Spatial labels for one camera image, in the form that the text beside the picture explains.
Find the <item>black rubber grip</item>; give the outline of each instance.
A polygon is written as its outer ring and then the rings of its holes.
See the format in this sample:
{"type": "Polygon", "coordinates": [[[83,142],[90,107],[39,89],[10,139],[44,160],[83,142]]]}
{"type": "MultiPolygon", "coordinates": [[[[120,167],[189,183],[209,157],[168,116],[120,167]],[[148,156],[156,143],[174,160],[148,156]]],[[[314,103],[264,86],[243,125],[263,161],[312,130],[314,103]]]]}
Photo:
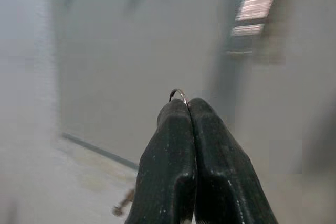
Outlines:
{"type": "Polygon", "coordinates": [[[180,224],[193,216],[197,168],[188,108],[174,99],[157,120],[157,130],[140,159],[126,224],[180,224]]]}
{"type": "Polygon", "coordinates": [[[197,156],[197,223],[277,223],[251,161],[204,100],[188,104],[197,156]]]}

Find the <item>metal ring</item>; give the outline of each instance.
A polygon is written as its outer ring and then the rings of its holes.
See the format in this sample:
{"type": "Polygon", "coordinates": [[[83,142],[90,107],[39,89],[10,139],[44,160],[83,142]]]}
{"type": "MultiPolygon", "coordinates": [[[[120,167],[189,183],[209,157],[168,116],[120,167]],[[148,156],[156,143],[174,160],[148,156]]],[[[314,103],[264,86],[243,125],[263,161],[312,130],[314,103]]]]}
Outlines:
{"type": "Polygon", "coordinates": [[[185,96],[185,94],[183,93],[183,91],[181,89],[173,89],[172,92],[170,92],[170,96],[169,96],[169,101],[172,100],[172,97],[175,95],[175,93],[178,92],[182,98],[183,98],[183,103],[188,106],[188,100],[185,96]]]}

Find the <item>dark floor line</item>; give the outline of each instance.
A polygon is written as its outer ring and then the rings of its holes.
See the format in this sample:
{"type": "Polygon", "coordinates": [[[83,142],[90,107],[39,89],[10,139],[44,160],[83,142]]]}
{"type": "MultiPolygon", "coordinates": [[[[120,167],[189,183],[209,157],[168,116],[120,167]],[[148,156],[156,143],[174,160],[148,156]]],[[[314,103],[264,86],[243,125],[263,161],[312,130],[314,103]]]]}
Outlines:
{"type": "Polygon", "coordinates": [[[62,137],[75,143],[75,144],[78,144],[86,149],[89,149],[93,152],[96,152],[104,157],[107,157],[113,161],[116,161],[124,166],[127,166],[128,168],[131,168],[133,170],[138,170],[139,169],[139,166],[136,164],[136,163],[133,163],[132,161],[129,161],[125,158],[122,158],[116,154],[113,154],[113,153],[110,153],[110,152],[107,152],[107,151],[104,151],[103,149],[99,148],[99,147],[96,147],[92,144],[89,144],[87,143],[86,141],[76,137],[76,136],[73,136],[71,134],[68,134],[68,133],[62,133],[62,137]]]}

